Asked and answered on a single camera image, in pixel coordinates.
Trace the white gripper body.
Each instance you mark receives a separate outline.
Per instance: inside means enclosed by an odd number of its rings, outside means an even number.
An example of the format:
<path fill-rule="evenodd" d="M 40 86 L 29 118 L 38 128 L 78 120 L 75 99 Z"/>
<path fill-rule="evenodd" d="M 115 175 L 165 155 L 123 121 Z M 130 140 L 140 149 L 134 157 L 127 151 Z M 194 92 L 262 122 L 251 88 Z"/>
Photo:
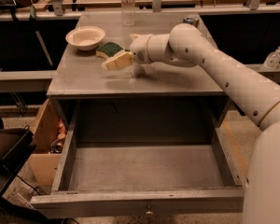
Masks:
<path fill-rule="evenodd" d="M 152 37 L 152 34 L 141 35 L 132 41 L 130 45 L 130 52 L 133 55 L 133 59 L 138 63 L 151 63 L 148 55 L 148 41 Z"/>

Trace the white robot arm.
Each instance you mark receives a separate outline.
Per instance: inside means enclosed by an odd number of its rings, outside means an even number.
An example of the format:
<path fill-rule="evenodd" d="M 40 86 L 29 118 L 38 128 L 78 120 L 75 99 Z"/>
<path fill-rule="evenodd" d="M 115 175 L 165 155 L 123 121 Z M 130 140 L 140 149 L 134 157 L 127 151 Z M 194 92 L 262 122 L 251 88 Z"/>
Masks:
<path fill-rule="evenodd" d="M 223 53 L 193 25 L 165 35 L 132 35 L 130 55 L 104 62 L 116 70 L 132 63 L 199 65 L 261 129 L 245 180 L 243 224 L 280 224 L 280 85 Z"/>

